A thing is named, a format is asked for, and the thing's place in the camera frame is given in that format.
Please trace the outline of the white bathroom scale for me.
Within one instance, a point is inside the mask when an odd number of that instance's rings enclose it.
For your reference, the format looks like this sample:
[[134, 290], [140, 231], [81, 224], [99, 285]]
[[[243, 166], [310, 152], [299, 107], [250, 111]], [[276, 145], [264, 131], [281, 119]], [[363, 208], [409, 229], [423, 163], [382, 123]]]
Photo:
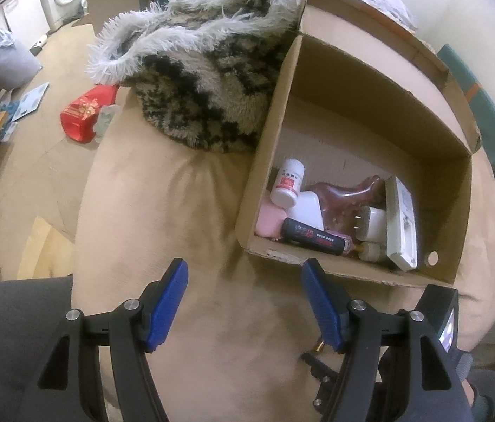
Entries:
[[40, 86], [35, 87], [24, 94], [24, 96], [21, 97], [19, 107], [13, 114], [12, 121], [17, 122], [28, 116], [30, 113], [34, 113], [40, 106], [48, 87], [49, 83], [45, 82], [44, 84], [41, 84]]

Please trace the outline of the brown cardboard box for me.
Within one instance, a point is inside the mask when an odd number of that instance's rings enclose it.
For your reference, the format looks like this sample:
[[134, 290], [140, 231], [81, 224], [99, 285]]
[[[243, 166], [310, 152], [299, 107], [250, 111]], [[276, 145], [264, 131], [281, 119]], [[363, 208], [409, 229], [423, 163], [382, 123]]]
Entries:
[[[302, 0], [235, 227], [249, 254], [403, 287], [455, 282], [481, 137], [461, 88], [418, 37], [362, 0]], [[305, 185], [397, 177], [415, 208], [418, 265], [388, 270], [259, 237], [263, 196], [286, 158]]]

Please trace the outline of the small white labelled bottle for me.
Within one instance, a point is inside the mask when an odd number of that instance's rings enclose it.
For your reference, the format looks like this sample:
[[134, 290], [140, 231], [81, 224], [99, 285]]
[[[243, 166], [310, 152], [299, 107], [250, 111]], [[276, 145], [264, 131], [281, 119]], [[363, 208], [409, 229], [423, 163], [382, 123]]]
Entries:
[[355, 247], [360, 260], [369, 263], [380, 263], [385, 260], [385, 246], [374, 242], [363, 242]]

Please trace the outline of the white red pill bottle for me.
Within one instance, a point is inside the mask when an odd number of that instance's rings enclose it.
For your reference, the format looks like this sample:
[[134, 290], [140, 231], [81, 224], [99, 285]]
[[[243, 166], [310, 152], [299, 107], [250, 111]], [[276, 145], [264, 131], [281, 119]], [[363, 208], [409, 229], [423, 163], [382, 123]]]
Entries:
[[304, 175], [305, 165], [300, 160], [285, 159], [270, 192], [271, 202], [281, 209], [293, 208], [298, 201]]

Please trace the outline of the teal cushion with orange stripe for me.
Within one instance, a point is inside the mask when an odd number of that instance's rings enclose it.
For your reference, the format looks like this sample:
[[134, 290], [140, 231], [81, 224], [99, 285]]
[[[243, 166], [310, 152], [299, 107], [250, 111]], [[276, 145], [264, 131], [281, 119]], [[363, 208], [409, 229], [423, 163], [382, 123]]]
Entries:
[[470, 67], [449, 44], [441, 47], [437, 55], [447, 65], [463, 91], [476, 120], [484, 151], [495, 176], [495, 103]]

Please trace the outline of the pink translucent scraping comb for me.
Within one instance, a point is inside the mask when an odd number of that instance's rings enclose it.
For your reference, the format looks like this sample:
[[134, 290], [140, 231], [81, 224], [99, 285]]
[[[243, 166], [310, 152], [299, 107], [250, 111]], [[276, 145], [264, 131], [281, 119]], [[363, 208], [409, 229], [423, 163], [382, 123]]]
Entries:
[[385, 207], [385, 180], [378, 175], [354, 187], [318, 182], [307, 189], [318, 196], [326, 231], [354, 234], [356, 216], [362, 207]]

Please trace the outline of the white charger plug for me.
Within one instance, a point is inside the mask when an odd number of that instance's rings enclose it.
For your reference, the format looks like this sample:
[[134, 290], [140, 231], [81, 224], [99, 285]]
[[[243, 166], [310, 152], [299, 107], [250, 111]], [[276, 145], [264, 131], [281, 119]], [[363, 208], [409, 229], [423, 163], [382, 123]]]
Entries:
[[355, 215], [355, 237], [361, 242], [384, 245], [387, 237], [386, 212], [369, 206], [359, 208]]

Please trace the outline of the white remote control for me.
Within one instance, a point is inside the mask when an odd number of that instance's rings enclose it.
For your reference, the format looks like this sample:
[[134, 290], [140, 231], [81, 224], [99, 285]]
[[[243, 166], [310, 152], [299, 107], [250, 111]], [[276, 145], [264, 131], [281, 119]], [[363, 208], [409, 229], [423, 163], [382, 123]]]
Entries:
[[399, 270], [416, 270], [418, 242], [410, 191], [397, 177], [385, 181], [386, 255]]

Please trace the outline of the red plastic bag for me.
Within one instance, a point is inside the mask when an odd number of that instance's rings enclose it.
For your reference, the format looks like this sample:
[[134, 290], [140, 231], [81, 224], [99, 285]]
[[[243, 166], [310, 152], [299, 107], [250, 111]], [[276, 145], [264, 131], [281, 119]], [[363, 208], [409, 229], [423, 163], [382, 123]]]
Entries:
[[97, 85], [72, 101], [60, 113], [60, 124], [66, 136], [81, 144], [91, 142], [100, 110], [115, 104], [119, 88], [119, 85]]

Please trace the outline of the grey stuffed laundry bag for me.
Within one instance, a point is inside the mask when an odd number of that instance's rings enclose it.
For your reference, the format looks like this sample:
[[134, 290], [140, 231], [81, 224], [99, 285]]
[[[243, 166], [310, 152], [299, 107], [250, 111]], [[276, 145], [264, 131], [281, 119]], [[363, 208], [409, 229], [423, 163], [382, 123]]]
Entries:
[[41, 71], [41, 63], [11, 32], [0, 28], [0, 88], [15, 90]]

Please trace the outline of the pink perfume bottle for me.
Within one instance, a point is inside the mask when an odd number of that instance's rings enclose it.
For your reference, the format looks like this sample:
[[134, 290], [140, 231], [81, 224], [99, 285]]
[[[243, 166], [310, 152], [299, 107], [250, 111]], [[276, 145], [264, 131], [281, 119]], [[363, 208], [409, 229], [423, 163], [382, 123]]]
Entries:
[[340, 238], [344, 241], [343, 255], [351, 254], [355, 250], [353, 239], [348, 234], [340, 234]]

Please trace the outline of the pink soft case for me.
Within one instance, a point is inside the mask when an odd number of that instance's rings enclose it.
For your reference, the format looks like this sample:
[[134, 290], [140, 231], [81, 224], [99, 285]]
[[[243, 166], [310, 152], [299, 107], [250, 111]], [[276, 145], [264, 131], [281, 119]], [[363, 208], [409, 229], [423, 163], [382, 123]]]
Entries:
[[282, 223], [286, 218], [286, 211], [277, 207], [266, 194], [262, 199], [254, 232], [261, 238], [278, 240], [282, 236]]

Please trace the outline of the black red tube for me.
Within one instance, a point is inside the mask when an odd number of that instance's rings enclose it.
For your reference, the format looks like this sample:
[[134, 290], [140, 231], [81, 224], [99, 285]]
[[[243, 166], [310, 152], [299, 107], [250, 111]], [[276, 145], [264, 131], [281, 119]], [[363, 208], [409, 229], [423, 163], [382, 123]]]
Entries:
[[281, 236], [283, 240], [309, 250], [321, 251], [324, 254], [342, 255], [345, 252], [344, 239], [292, 218], [286, 218], [282, 222]]

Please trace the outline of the white earbud case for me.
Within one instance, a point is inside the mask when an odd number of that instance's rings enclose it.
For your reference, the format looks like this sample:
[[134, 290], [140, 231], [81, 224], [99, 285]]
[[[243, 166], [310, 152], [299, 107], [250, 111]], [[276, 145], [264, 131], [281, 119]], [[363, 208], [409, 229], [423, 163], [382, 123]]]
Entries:
[[286, 211], [287, 216], [314, 229], [324, 230], [324, 219], [320, 199], [315, 192], [301, 192], [294, 207]]

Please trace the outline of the furry black white blanket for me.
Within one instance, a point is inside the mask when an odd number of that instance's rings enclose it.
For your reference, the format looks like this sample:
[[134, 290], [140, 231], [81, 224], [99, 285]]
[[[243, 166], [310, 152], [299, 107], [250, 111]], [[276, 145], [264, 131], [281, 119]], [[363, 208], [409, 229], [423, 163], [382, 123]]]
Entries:
[[104, 23], [88, 74], [129, 87], [143, 119], [207, 152], [256, 149], [301, 0], [168, 0]]

